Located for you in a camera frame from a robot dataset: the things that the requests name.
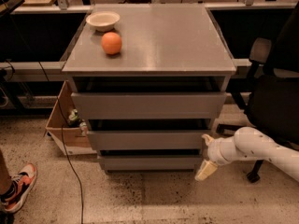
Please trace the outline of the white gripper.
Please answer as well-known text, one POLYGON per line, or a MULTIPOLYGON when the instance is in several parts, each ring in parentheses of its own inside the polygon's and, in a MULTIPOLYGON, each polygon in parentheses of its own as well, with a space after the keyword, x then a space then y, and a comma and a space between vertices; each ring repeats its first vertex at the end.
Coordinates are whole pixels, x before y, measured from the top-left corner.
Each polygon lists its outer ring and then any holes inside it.
POLYGON ((218 165, 223 166, 233 161, 235 145, 233 138, 213 138, 204 133, 202 139, 207 145, 207 155, 210 159, 203 160, 200 168, 195 174, 196 181, 204 181, 218 170, 218 165))

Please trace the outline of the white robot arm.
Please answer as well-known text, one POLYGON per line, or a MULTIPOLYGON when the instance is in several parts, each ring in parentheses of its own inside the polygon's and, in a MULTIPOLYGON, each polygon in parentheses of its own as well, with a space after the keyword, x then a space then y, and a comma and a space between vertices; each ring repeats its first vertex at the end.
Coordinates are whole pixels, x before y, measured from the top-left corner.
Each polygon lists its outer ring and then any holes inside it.
POLYGON ((207 160, 203 160, 195 180, 203 181, 216 172, 219 166, 233 161, 269 161, 278 169, 299 181, 299 152, 276 143, 260 131, 243 127, 227 138, 214 139, 203 134, 207 146, 207 160))

